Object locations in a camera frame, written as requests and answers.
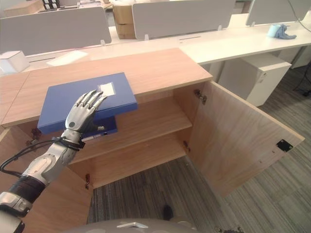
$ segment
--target robotic hand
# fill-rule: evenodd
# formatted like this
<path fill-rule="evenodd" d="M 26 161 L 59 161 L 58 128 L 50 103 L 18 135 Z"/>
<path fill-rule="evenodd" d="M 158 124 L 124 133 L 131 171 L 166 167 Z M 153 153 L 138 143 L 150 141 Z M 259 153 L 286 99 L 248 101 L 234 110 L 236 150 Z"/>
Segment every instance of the robotic hand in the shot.
<path fill-rule="evenodd" d="M 54 181 L 64 167 L 74 158 L 83 133 L 104 129 L 93 123 L 96 109 L 107 96 L 103 92 L 83 94 L 73 105 L 66 119 L 66 129 L 46 153 L 34 159 L 19 176 L 8 192 L 0 194 L 0 228 L 5 233 L 21 233 L 25 224 L 18 217 L 25 217 L 41 192 Z"/>

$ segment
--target desk partition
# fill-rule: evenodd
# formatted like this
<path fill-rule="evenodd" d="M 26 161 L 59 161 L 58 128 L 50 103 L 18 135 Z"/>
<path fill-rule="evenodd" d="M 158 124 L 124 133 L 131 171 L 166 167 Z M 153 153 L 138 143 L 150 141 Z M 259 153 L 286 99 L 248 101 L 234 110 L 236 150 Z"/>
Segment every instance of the desk partition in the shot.
<path fill-rule="evenodd" d="M 0 19 L 0 53 L 32 55 L 111 43 L 102 7 L 52 11 Z"/>
<path fill-rule="evenodd" d="M 217 30 L 229 25 L 235 0 L 185 0 L 133 4 L 137 39 Z"/>
<path fill-rule="evenodd" d="M 253 0 L 246 25 L 280 23 L 296 21 L 296 16 L 303 20 L 311 7 L 311 0 Z"/>

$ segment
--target cabinet top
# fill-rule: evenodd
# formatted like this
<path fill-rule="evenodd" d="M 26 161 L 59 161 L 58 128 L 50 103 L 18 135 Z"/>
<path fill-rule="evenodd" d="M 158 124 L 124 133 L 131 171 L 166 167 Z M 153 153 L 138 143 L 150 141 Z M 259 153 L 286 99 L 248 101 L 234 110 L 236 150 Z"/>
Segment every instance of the cabinet top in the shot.
<path fill-rule="evenodd" d="M 49 86 L 124 72 L 135 96 L 211 80 L 180 49 L 114 57 L 33 70 L 0 78 L 3 127 L 38 120 Z"/>

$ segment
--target black cable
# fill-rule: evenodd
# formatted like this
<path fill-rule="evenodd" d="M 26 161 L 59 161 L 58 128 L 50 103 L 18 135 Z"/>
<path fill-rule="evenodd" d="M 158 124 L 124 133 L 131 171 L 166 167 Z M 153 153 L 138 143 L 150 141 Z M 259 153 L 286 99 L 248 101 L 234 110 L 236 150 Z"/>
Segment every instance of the black cable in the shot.
<path fill-rule="evenodd" d="M 290 6 L 291 6 L 291 9 L 293 10 L 294 16 L 295 16 L 295 18 L 297 19 L 297 21 L 298 21 L 298 22 L 301 24 L 301 26 L 303 26 L 306 30 L 308 30 L 309 32 L 311 32 L 311 30 L 310 30 L 309 28 L 307 28 L 305 25 L 303 25 L 302 22 L 298 19 L 298 17 L 297 17 L 297 15 L 296 15 L 296 12 L 295 12 L 295 10 L 294 10 L 294 8 L 293 8 L 293 5 L 292 5 L 291 1 L 290 1 L 290 0 L 287 0 L 287 1 L 288 1 L 288 3 L 289 3 Z"/>
<path fill-rule="evenodd" d="M 311 67 L 311 62 L 309 62 L 309 63 L 307 64 L 307 68 L 306 68 L 306 70 L 305 70 L 305 73 L 304 73 L 302 79 L 300 80 L 300 82 L 298 83 L 298 85 L 293 89 L 293 91 L 296 91 L 296 90 L 297 90 L 297 88 L 302 84 L 302 82 L 304 81 L 304 79 L 307 79 L 307 80 L 311 83 L 311 80 L 308 79 L 308 77 L 307 77 L 308 70 L 309 70 L 310 67 Z"/>
<path fill-rule="evenodd" d="M 18 171 L 11 171 L 11 170 L 6 170 L 4 169 L 7 165 L 9 165 L 12 161 L 15 161 L 17 160 L 19 157 L 31 152 L 31 151 L 34 151 L 36 149 L 39 149 L 41 147 L 45 147 L 45 146 L 48 146 L 54 142 L 59 142 L 61 140 L 61 138 L 57 138 L 57 139 L 52 139 L 52 140 L 45 140 L 45 141 L 41 141 L 41 142 L 37 142 L 37 143 L 34 143 L 32 145 L 29 145 L 27 147 L 25 147 L 24 149 L 22 149 L 20 152 L 18 152 L 17 154 L 15 154 L 14 156 L 12 156 L 11 158 L 5 160 L 1 165 L 0 165 L 0 171 L 4 172 L 4 173 L 7 173 L 7 174 L 10 174 L 10 175 L 13 175 L 13 176 L 17 176 L 17 177 L 21 177 L 22 173 L 18 172 Z"/>

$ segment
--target blue folder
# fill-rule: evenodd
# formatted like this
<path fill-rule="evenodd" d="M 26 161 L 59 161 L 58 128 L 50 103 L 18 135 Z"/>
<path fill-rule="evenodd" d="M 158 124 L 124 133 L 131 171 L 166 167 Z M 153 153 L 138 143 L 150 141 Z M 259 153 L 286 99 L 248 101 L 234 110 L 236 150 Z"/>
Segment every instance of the blue folder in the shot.
<path fill-rule="evenodd" d="M 91 90 L 105 91 L 108 96 L 95 113 L 97 125 L 105 126 L 106 133 L 116 132 L 114 116 L 137 109 L 137 101 L 124 73 L 101 76 L 97 78 L 50 86 L 41 110 L 38 129 L 52 133 L 65 128 L 65 121 L 75 101 Z"/>

